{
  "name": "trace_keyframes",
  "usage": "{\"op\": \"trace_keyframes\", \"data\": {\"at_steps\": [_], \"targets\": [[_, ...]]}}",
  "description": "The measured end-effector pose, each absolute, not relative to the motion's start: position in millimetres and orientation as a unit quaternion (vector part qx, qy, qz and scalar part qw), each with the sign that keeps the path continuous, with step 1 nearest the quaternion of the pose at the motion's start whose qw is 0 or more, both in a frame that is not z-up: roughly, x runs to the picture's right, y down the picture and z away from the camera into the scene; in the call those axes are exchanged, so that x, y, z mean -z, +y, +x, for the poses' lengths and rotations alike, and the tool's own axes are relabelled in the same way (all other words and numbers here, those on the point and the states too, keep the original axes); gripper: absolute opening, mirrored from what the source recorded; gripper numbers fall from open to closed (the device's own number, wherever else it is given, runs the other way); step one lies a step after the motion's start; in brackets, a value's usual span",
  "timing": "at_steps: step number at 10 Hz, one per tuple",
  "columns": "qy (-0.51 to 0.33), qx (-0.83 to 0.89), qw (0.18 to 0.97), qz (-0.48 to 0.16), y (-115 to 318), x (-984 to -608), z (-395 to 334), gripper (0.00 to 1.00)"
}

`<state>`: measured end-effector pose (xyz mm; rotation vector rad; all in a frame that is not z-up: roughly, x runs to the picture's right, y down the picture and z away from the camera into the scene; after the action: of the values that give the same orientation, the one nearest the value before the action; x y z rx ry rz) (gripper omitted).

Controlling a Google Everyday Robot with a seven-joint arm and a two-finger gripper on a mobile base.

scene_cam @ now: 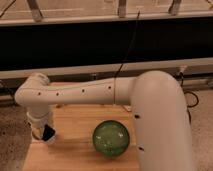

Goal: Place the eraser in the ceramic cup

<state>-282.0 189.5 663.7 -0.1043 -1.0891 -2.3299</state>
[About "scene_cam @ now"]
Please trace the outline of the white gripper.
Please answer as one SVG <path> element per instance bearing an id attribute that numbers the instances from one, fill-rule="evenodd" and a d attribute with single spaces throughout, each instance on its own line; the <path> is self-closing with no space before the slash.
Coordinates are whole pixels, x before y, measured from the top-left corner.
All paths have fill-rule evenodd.
<path id="1" fill-rule="evenodd" d="M 36 117 L 33 113 L 28 112 L 27 117 L 31 126 L 32 138 L 37 141 L 41 141 L 47 145 L 52 145 L 56 139 L 56 130 L 54 129 L 53 114 L 51 112 L 48 112 L 44 116 Z M 48 141 L 43 141 L 42 137 L 46 125 L 49 125 L 55 130 L 55 135 Z"/>

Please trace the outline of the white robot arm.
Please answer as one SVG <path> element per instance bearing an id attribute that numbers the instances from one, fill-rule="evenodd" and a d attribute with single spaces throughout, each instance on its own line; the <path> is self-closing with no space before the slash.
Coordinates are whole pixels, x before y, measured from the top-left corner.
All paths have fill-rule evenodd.
<path id="1" fill-rule="evenodd" d="M 33 128 L 52 120 L 54 104 L 118 104 L 132 109 L 140 171 L 197 171 L 187 102 L 178 81 L 163 71 L 65 86 L 34 73 L 15 101 L 27 108 Z"/>

